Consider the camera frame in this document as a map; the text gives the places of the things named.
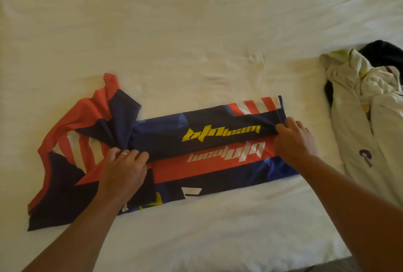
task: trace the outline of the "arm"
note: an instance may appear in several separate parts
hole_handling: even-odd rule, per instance
[[[287,118],[276,129],[276,152],[315,191],[363,271],[403,271],[403,210],[317,157],[314,138],[301,122]]]
[[[118,148],[108,152],[93,201],[23,272],[93,270],[113,220],[147,174],[148,153],[124,150],[116,157],[119,152]]]

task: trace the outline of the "purple logo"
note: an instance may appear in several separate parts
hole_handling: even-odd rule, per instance
[[[367,163],[368,167],[371,168],[372,164],[370,162],[370,159],[372,158],[372,154],[365,149],[360,150],[360,155],[364,158],[364,161]]]

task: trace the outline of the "mattress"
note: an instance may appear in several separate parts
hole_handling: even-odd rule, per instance
[[[318,55],[403,46],[403,0],[2,0],[0,270],[19,271],[66,227],[27,232],[36,150],[105,72],[139,119],[281,95],[343,171]],[[349,256],[300,176],[117,217],[95,271],[281,271]]]

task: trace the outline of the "person's left hand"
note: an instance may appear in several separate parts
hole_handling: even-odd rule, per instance
[[[127,203],[144,182],[148,157],[147,152],[110,149],[95,199],[113,202],[118,207]]]

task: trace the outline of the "red and blue jersey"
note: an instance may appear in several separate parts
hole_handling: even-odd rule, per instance
[[[144,184],[120,213],[297,174],[273,147],[285,120],[280,96],[137,120],[141,106],[116,76],[103,78],[105,87],[78,101],[38,150],[45,178],[28,230],[73,222],[95,196],[111,147],[150,155]]]

